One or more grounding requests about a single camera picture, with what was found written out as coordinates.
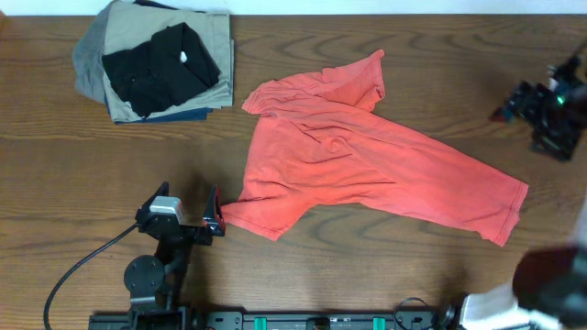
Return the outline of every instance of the white background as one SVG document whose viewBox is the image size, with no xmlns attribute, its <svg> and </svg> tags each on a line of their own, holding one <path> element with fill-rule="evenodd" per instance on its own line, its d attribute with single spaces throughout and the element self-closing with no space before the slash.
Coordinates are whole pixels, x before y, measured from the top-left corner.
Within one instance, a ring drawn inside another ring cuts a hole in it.
<svg viewBox="0 0 587 330">
<path fill-rule="evenodd" d="M 6 15 L 95 15 L 109 0 L 0 0 Z M 160 0 L 233 15 L 587 14 L 587 0 Z"/>
</svg>

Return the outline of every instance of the wire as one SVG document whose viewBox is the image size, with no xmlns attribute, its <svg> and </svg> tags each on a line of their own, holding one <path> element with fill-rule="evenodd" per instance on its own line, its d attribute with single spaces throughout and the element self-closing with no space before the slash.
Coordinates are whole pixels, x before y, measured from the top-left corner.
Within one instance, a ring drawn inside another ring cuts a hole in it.
<svg viewBox="0 0 587 330">
<path fill-rule="evenodd" d="M 406 329 L 406 328 L 405 328 L 405 326 L 402 324 L 402 322 L 400 322 L 400 321 L 398 321 L 398 320 L 397 320 L 397 317 L 395 317 L 395 316 L 397 315 L 397 312 L 399 312 L 399 310 L 400 310 L 400 307 L 402 307 L 402 305 L 403 305 L 403 304 L 405 304 L 405 303 L 408 303 L 408 302 L 420 302 L 420 303 L 423 303 L 423 304 L 424 304 L 424 306 L 428 307 L 428 304 L 427 304 L 425 301 L 423 301 L 422 299 L 420 299 L 420 298 L 416 298 L 416 297 L 409 297 L 409 298 L 405 298 L 405 299 L 403 299 L 403 300 L 402 300 L 402 302 L 400 302 L 400 304 L 398 304 L 398 305 L 397 305 L 397 307 L 395 308 L 395 312 L 393 312 L 393 320 L 394 320 L 394 321 L 395 321 L 395 323 L 396 323 L 397 325 L 399 325 L 399 326 L 400 326 L 400 327 L 401 327 L 403 330 L 407 330 L 407 329 Z M 434 322 L 432 322 L 432 325 L 431 325 L 431 326 L 428 326 L 428 327 L 422 328 L 422 330 L 430 330 L 430 329 L 432 329 L 432 327 L 434 327 Z"/>
<path fill-rule="evenodd" d="M 53 298 L 55 298 L 55 293 L 57 293 L 57 290 L 61 287 L 61 285 L 65 282 L 65 280 L 67 280 L 73 274 L 74 271 L 76 271 L 77 269 L 79 269 L 80 266 L 82 266 L 84 263 L 86 263 L 89 259 L 95 257 L 98 253 L 104 251 L 105 249 L 110 248 L 111 246 L 113 246 L 117 241 L 119 241 L 122 237 L 125 237 L 126 235 L 128 235 L 136 227 L 137 227 L 137 224 L 132 225 L 127 230 L 125 230 L 124 232 L 122 232 L 122 234 L 116 236 L 110 242 L 102 245 L 96 251 L 90 253 L 87 257 L 85 257 L 85 258 L 81 259 L 80 261 L 78 261 L 78 263 L 76 263 L 75 265 L 73 265 L 73 267 L 71 269 L 69 269 L 65 273 L 65 275 L 63 275 L 63 277 L 61 278 L 61 280 L 59 280 L 57 282 L 57 284 L 55 284 L 55 287 L 53 288 L 53 291 L 51 291 L 51 294 L 47 298 L 47 302 L 45 302 L 45 310 L 43 311 L 43 322 L 45 323 L 45 329 L 46 330 L 51 330 L 51 326 L 49 325 L 49 308 L 51 307 L 51 302 L 53 301 Z"/>
</svg>

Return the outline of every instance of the black folded garment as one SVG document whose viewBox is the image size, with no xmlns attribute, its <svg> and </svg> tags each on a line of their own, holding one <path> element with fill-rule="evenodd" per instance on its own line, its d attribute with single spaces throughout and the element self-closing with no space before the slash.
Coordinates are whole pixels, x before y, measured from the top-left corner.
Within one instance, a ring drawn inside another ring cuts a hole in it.
<svg viewBox="0 0 587 330">
<path fill-rule="evenodd" d="M 105 55 L 102 63 L 112 89 L 141 117 L 207 91 L 220 73 L 198 34 L 185 23 L 155 33 L 134 49 Z"/>
</svg>

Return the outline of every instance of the wooden table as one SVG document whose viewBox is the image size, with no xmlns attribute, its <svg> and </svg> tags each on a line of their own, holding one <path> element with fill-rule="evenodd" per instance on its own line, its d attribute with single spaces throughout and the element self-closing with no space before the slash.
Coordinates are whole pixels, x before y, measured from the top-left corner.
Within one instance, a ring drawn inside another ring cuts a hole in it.
<svg viewBox="0 0 587 330">
<path fill-rule="evenodd" d="M 504 248 L 479 235 L 360 205 L 311 209 L 273 243 L 230 225 L 197 248 L 183 299 L 268 310 L 386 310 L 407 296 L 441 303 L 507 281 L 530 248 L 564 242 L 587 185 L 587 153 L 561 164 L 528 151 L 530 129 L 487 121 L 520 79 L 545 78 L 587 29 L 584 16 L 234 17 L 235 106 L 205 122 L 116 126 L 73 89 L 72 49 L 91 17 L 8 17 L 0 32 L 0 328 L 39 329 L 55 282 L 133 223 L 169 181 L 191 218 L 210 186 L 242 189 L 257 117 L 240 106 L 259 84 L 384 49 L 375 113 L 530 185 Z M 155 240 L 137 232 L 66 281 L 55 329 L 125 311 L 122 281 Z"/>
</svg>

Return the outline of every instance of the red cloth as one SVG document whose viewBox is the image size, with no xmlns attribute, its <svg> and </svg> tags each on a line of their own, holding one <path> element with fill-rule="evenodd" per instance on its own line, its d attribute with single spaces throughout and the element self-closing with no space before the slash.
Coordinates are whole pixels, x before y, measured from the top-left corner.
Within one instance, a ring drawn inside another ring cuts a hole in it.
<svg viewBox="0 0 587 330">
<path fill-rule="evenodd" d="M 479 232 L 503 246 L 527 185 L 371 113 L 385 95 L 378 50 L 322 72 L 262 84 L 244 190 L 227 222 L 277 240 L 312 206 L 361 203 Z"/>
</svg>

